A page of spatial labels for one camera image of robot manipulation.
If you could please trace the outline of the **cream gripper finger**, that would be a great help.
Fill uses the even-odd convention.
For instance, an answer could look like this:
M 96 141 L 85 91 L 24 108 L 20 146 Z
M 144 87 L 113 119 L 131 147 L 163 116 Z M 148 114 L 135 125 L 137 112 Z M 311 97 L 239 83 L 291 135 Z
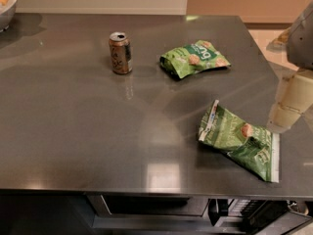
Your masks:
M 280 79 L 267 126 L 289 130 L 312 105 L 313 70 L 289 70 Z

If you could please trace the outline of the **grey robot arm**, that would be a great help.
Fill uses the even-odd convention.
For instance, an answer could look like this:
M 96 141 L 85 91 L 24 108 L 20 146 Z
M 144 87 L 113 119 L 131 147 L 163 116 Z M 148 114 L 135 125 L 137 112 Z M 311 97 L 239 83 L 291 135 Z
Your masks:
M 298 67 L 279 83 L 268 127 L 283 133 L 313 105 L 313 2 L 291 25 L 287 40 L 287 60 Z

